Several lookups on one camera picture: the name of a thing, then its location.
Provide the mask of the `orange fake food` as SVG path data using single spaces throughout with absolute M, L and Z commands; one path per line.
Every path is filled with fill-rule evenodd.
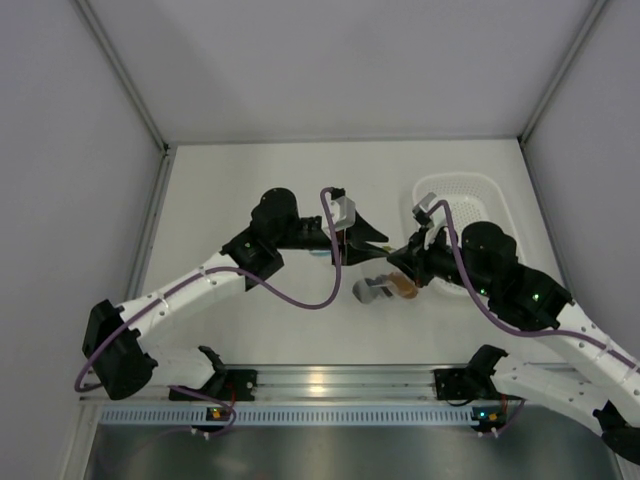
M 402 272 L 389 273 L 386 277 L 386 288 L 399 298 L 414 299 L 419 293 L 415 284 Z

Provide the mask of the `clear zip top bag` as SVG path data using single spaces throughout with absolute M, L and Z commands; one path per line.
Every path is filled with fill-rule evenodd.
M 356 281 L 358 281 L 360 279 L 363 279 L 363 278 L 380 278 L 380 279 L 383 279 L 385 281 L 385 284 L 386 284 L 386 277 L 387 277 L 387 275 L 389 273 L 401 272 L 397 268 L 395 268 L 394 266 L 392 266 L 391 264 L 389 264 L 387 262 L 387 257 L 386 258 L 380 258 L 380 259 L 367 261 L 367 262 L 364 262 L 364 263 L 361 263 L 361 264 L 355 265 L 355 266 L 345 266 L 344 265 L 344 249 L 345 249 L 346 246 L 347 245 L 342 245 L 342 246 L 339 247 L 340 260 L 341 260 L 342 264 L 341 264 L 341 267 L 340 267 L 341 273 L 340 273 L 340 281 L 339 281 L 338 291 L 345 291 L 345 292 L 350 293 L 355 300 L 357 300 L 357 299 L 352 294 L 352 286 Z M 382 246 L 378 246 L 378 247 L 385 248 L 390 253 L 393 252 L 393 249 L 388 245 L 382 245 Z M 388 298 L 387 299 L 383 299 L 383 300 L 394 300 L 394 299 L 406 300 L 406 299 L 394 296 L 390 292 L 389 289 L 386 288 L 386 290 L 388 291 Z M 383 300 L 375 301 L 375 302 L 373 302 L 371 304 L 379 303 L 379 302 L 381 302 Z

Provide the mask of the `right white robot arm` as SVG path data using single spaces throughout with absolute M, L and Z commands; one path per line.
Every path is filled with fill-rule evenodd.
M 433 241 L 422 227 L 388 257 L 418 287 L 434 279 L 465 288 L 499 329 L 545 345 L 583 377 L 564 379 L 528 367 L 498 349 L 466 373 L 480 397 L 494 392 L 531 400 L 587 427 L 618 456 L 639 461 L 639 363 L 586 315 L 549 275 L 521 264 L 515 240 L 487 221 L 457 239 L 440 229 Z

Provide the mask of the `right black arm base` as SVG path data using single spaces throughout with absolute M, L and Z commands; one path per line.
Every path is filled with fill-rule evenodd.
M 442 401 L 476 399 L 474 387 L 465 368 L 441 368 L 433 371 L 436 398 Z

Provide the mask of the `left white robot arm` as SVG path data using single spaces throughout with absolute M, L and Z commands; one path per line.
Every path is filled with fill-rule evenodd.
M 256 286 L 298 308 L 324 309 L 337 297 L 344 267 L 387 256 L 388 237 L 357 212 L 344 190 L 324 188 L 320 201 L 323 215 L 303 217 L 292 191 L 270 189 L 252 210 L 248 226 L 186 275 L 119 305 L 109 300 L 96 304 L 82 342 L 87 362 L 75 390 L 91 391 L 84 378 L 93 372 L 113 401 L 150 386 L 167 387 L 178 400 L 219 397 L 229 375 L 220 356 L 206 346 L 167 349 L 164 337 L 215 303 Z M 304 303 L 269 284 L 284 266 L 285 250 L 328 253 L 335 279 L 326 300 Z

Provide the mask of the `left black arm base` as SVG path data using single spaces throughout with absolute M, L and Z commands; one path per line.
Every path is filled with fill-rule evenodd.
M 195 392 L 224 402 L 253 402 L 257 380 L 257 370 L 231 368 L 224 374 L 216 373 L 203 387 L 195 389 Z

